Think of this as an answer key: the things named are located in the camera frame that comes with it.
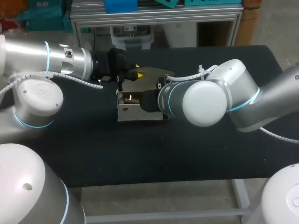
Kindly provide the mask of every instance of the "aluminum frame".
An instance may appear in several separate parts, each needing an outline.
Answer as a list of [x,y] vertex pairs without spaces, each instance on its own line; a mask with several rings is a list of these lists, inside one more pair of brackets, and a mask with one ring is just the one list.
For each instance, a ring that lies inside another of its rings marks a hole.
[[84,46],[81,28],[167,24],[174,22],[232,21],[227,46],[233,46],[240,24],[241,4],[184,6],[174,9],[139,2],[138,11],[107,14],[103,0],[74,0],[70,18],[79,46]]

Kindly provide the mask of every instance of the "white container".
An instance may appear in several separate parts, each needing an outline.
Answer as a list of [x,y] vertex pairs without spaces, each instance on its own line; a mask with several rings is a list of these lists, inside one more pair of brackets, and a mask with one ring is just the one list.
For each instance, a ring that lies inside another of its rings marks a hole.
[[122,50],[150,49],[151,44],[154,42],[154,29],[152,27],[150,27],[150,34],[139,36],[115,36],[113,27],[110,27],[110,35],[112,44]]
[[172,48],[197,46],[197,23],[182,22],[163,25],[168,44]]

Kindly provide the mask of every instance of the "black table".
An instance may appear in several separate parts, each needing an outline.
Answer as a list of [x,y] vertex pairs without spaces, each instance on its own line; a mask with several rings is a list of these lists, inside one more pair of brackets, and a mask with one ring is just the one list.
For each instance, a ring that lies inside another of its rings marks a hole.
[[[128,51],[127,60],[194,74],[238,58],[258,85],[281,72],[265,46],[206,47]],[[117,122],[114,84],[101,91],[56,79],[64,104],[46,133],[20,142],[40,154],[68,187],[270,177],[299,162],[299,145],[261,131],[242,133],[228,117],[200,128],[180,120]],[[299,139],[299,116],[292,114],[268,126]]]

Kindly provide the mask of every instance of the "white cable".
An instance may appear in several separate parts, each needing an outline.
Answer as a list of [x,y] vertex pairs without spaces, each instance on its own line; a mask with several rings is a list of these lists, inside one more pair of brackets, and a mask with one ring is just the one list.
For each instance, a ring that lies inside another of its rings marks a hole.
[[209,74],[210,72],[212,72],[215,68],[217,68],[218,65],[213,65],[210,68],[208,68],[207,70],[204,70],[202,67],[199,67],[199,73],[192,75],[192,76],[187,76],[187,77],[171,77],[171,76],[167,76],[166,79],[173,81],[173,82],[183,82],[183,81],[187,81],[187,80],[191,80],[191,79],[195,79],[195,78],[199,78],[202,77],[206,74]]
[[17,85],[18,83],[26,80],[27,78],[32,77],[32,75],[25,75],[22,76],[16,80],[14,80],[12,83],[10,83],[8,86],[6,86],[3,90],[0,91],[0,96],[3,95],[4,93],[6,93],[8,90],[10,90],[11,88],[13,88],[15,85]]
[[66,78],[69,79],[71,81],[86,85],[88,87],[100,90],[103,89],[103,86],[101,85],[95,85],[95,84],[91,84],[85,81],[82,81],[81,79],[72,77],[72,76],[68,76],[68,75],[64,75],[61,73],[57,73],[57,72],[49,72],[49,71],[38,71],[38,72],[21,72],[21,73],[16,73],[15,76],[21,76],[20,78],[17,78],[16,80],[14,80],[12,83],[10,83],[9,85],[7,85],[3,90],[0,91],[0,96],[3,95],[4,93],[6,93],[8,90],[10,90],[11,88],[13,88],[15,85],[17,85],[18,83],[30,78],[30,77],[45,77],[45,78],[53,78],[54,76],[56,77],[60,77],[60,78]]
[[285,137],[282,137],[280,135],[277,135],[277,134],[274,134],[272,132],[269,132],[268,130],[260,127],[260,130],[270,136],[272,136],[273,138],[276,138],[276,139],[279,139],[279,140],[282,140],[282,141],[287,141],[287,142],[291,142],[291,143],[295,143],[295,144],[299,144],[299,140],[294,140],[294,139],[289,139],[289,138],[285,138]]

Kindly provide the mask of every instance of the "brown cardboard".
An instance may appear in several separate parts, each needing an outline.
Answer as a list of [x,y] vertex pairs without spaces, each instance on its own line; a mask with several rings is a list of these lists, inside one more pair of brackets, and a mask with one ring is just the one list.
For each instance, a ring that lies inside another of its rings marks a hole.
[[235,39],[235,46],[251,44],[259,16],[259,8],[252,10],[244,9]]
[[243,0],[244,8],[259,8],[262,5],[262,0]]

